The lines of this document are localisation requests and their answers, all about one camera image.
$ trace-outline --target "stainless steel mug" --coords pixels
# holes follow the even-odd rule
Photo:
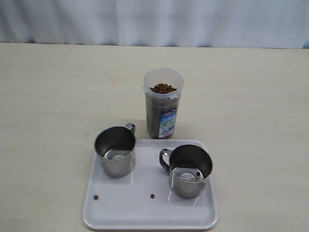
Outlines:
[[[120,178],[133,171],[136,164],[135,125],[114,126],[102,131],[95,140],[95,151],[104,173]]]
[[[169,157],[169,165],[163,155]],[[198,197],[212,172],[211,157],[203,148],[192,144],[178,146],[173,151],[162,149],[159,161],[169,172],[170,188],[183,198]]]

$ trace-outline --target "white backdrop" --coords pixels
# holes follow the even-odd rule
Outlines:
[[[309,47],[309,0],[0,0],[0,42]]]

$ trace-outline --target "white tray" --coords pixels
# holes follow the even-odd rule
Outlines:
[[[123,178],[110,178],[94,154],[84,201],[85,224],[98,230],[206,230],[218,220],[212,176],[196,199],[183,199],[169,187],[169,175],[160,166],[162,148],[181,144],[206,147],[195,140],[138,140],[136,166]]]

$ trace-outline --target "blue label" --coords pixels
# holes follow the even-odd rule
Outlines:
[[[159,138],[164,138],[174,133],[177,108],[162,112],[160,119]]]

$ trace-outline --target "table surface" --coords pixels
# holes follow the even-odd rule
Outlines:
[[[214,162],[216,232],[309,226],[309,50],[0,44],[0,231],[85,232],[93,141],[133,122],[142,78],[184,75],[175,139]]]

